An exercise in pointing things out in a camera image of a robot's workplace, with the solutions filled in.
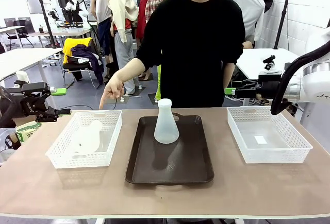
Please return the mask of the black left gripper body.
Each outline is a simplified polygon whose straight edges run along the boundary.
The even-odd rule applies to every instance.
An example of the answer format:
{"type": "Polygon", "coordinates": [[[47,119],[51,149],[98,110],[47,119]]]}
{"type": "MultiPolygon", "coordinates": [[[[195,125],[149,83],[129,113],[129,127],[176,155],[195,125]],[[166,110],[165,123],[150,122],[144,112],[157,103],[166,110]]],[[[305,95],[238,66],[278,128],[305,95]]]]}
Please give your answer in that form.
{"type": "Polygon", "coordinates": [[[20,105],[23,113],[26,116],[34,115],[39,116],[41,119],[48,118],[48,104],[46,99],[50,96],[49,93],[45,94],[28,94],[20,100],[20,105]]]}

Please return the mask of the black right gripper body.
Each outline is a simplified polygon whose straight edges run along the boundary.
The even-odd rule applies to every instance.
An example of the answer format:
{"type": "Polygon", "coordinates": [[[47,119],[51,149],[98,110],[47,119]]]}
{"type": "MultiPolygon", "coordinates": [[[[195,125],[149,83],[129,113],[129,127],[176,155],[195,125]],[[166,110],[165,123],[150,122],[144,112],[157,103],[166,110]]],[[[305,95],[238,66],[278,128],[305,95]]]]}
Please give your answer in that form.
{"type": "Polygon", "coordinates": [[[262,98],[275,98],[279,80],[277,81],[258,81],[257,94],[262,98]]]}

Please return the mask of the person's right hand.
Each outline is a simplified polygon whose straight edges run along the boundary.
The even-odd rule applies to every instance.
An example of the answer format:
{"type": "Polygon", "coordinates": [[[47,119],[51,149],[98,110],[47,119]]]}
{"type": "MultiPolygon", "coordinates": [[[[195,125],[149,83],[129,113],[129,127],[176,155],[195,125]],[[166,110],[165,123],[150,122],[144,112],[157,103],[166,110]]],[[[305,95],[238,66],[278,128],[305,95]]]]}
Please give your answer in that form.
{"type": "Polygon", "coordinates": [[[123,82],[115,73],[106,84],[100,99],[99,109],[101,110],[108,99],[117,99],[124,94],[123,82]]]}

